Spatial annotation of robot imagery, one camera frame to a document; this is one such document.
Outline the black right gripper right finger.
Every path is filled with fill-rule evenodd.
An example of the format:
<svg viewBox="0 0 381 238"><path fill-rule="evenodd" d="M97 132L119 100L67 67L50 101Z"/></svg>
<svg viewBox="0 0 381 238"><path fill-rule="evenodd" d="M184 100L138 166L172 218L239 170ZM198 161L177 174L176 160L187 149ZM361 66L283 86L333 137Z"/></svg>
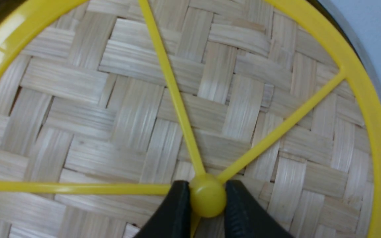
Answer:
<svg viewBox="0 0 381 238"><path fill-rule="evenodd" d="M257 202L240 180L226 182L224 211L226 238L291 238L280 224Z"/></svg>

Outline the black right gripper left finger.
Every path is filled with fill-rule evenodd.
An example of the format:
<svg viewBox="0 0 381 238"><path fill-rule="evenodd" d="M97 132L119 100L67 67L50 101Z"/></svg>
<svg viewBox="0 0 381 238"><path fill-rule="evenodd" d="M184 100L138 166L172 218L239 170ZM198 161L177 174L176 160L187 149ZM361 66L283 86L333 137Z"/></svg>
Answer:
<svg viewBox="0 0 381 238"><path fill-rule="evenodd" d="M165 199L135 238L189 238L191 204L189 182L174 181Z"/></svg>

